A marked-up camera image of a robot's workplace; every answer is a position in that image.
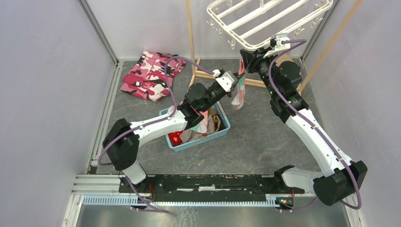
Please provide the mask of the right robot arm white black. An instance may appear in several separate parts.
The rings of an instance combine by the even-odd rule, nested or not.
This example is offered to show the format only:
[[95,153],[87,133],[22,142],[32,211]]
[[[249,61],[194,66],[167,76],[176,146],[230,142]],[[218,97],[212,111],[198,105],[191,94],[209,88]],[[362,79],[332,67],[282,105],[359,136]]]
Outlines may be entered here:
[[306,145],[320,167],[319,172],[286,166],[275,172],[273,187],[279,193],[290,188],[313,192],[323,204],[341,202],[349,208],[361,208],[360,187],[367,166],[353,161],[329,138],[319,125],[306,101],[296,88],[302,81],[300,67],[291,60],[276,63],[277,55],[265,57],[267,50],[241,49],[244,69],[258,73],[270,93],[274,114]]

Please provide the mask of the white clip hanger frame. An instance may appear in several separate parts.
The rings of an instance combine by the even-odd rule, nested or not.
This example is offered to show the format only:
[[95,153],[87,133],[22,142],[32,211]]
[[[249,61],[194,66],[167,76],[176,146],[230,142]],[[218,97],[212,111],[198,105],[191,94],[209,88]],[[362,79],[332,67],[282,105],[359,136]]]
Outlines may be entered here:
[[332,0],[215,0],[206,12],[218,35],[230,37],[232,50],[254,51],[266,47],[272,36],[298,38],[305,25],[314,28],[333,5]]

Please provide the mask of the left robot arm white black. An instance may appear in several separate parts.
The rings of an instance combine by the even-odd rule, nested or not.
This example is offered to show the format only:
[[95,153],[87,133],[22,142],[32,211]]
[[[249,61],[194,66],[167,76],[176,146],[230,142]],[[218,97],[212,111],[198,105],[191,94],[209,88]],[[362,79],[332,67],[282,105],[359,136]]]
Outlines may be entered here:
[[215,70],[215,82],[210,87],[194,83],[184,100],[166,114],[141,122],[116,121],[103,141],[101,155],[107,154],[116,171],[126,175],[136,192],[148,188],[147,175],[137,160],[139,148],[147,142],[176,131],[198,125],[203,112],[210,109],[224,96],[229,96],[237,84],[244,81],[244,73]]

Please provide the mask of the pink sock green patches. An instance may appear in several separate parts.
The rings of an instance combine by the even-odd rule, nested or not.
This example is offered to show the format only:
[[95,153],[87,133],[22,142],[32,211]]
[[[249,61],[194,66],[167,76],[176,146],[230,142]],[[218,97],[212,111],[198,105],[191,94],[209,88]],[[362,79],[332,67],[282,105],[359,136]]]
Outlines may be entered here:
[[[244,63],[242,58],[239,61],[239,71],[238,73],[245,73],[245,69],[244,69]],[[233,101],[231,102],[231,105],[233,106],[233,108],[235,110],[239,110],[243,107],[244,104],[244,96],[245,96],[245,89],[242,91],[237,91],[236,96],[234,97]]]

